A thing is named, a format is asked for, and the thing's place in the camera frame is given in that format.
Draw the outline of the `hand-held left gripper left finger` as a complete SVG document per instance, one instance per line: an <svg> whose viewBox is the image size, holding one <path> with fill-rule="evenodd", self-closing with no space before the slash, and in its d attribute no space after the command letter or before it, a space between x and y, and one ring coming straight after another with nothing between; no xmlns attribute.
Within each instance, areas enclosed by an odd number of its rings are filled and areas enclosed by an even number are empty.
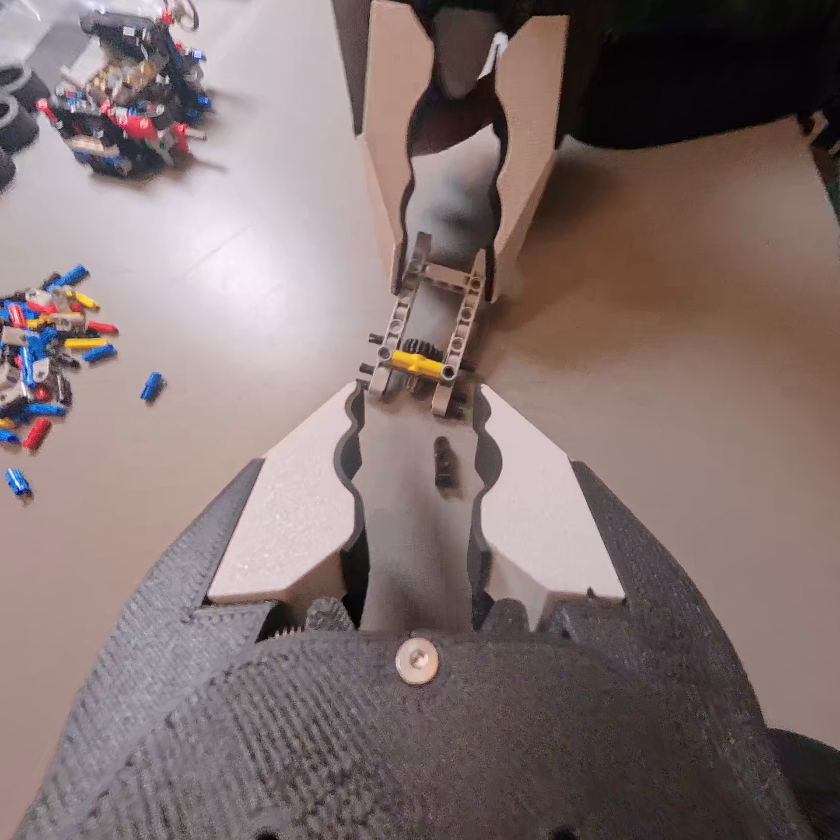
<svg viewBox="0 0 840 840"><path fill-rule="evenodd" d="M214 604L362 602L368 581L364 390L353 381L285 436L259 474L206 594Z"/></svg>

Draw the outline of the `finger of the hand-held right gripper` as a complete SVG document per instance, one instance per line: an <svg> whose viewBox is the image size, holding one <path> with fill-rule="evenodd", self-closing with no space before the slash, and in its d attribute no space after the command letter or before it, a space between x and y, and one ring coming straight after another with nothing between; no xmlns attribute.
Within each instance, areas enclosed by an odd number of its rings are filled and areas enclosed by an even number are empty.
<svg viewBox="0 0 840 840"><path fill-rule="evenodd" d="M491 302L516 297L521 286L518 259L553 163L569 27L568 15L532 17L497 59L507 141L496 180Z"/></svg>
<svg viewBox="0 0 840 840"><path fill-rule="evenodd" d="M432 78L434 44L410 3L331 5L382 275L396 293L406 263L405 214L414 184L410 137Z"/></svg>

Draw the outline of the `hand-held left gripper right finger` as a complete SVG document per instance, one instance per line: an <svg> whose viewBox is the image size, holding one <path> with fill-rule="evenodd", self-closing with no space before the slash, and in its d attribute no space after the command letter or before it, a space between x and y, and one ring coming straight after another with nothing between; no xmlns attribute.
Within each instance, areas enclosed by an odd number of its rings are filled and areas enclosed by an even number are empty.
<svg viewBox="0 0 840 840"><path fill-rule="evenodd" d="M504 600L521 604L528 629L544 628L560 602L621 603L569 456L488 385L476 388L472 426L481 483L469 533L473 627Z"/></svg>

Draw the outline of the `grey lego frame assembly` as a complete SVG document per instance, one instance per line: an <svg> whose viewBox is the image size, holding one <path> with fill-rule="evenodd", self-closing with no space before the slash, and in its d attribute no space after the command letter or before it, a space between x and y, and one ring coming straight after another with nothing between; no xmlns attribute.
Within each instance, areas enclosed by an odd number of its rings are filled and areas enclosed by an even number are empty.
<svg viewBox="0 0 840 840"><path fill-rule="evenodd" d="M468 269L434 263L432 237L418 234L399 279L382 333L372 332L375 356L360 366L360 384L375 401L397 389L425 400L440 419L463 420L476 364L469 346L486 303L487 252Z"/></svg>

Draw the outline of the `partly built lego car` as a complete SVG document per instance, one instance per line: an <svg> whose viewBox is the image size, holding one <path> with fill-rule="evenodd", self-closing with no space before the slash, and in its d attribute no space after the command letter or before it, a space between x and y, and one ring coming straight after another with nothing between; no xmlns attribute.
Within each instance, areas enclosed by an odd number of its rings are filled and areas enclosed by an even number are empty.
<svg viewBox="0 0 840 840"><path fill-rule="evenodd" d="M174 32L196 32L199 18L190 1L162 2L154 15L101 7L80 16L81 31L99 48L99 66L81 80L63 69L53 92L35 101L78 163L133 179L183 163L190 142L207 139L207 58Z"/></svg>

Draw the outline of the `pile of colourful lego pins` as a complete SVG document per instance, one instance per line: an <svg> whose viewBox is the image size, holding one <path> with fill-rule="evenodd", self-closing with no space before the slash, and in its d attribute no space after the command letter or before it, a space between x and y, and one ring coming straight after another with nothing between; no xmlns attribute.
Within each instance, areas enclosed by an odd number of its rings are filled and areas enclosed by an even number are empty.
<svg viewBox="0 0 840 840"><path fill-rule="evenodd" d="M120 328L82 284L77 264L2 294L1 446L39 451L75 404L75 375L114 359Z"/></svg>

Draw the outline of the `person's right hand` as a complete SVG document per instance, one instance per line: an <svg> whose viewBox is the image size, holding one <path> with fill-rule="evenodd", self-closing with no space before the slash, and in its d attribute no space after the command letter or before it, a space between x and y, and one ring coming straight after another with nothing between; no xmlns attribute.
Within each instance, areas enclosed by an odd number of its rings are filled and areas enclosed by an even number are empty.
<svg viewBox="0 0 840 840"><path fill-rule="evenodd" d="M497 108L495 78L491 75L478 79L463 98L428 92L409 130L409 156L437 154L465 142L494 123Z"/></svg>

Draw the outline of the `person's green hoodie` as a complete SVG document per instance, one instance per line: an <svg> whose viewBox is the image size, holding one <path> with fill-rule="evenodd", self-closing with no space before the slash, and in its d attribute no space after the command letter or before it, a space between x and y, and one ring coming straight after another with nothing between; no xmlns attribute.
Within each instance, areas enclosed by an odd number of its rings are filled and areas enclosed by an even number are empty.
<svg viewBox="0 0 840 840"><path fill-rule="evenodd" d="M807 119L838 92L838 2L568 5L556 144L673 144Z"/></svg>

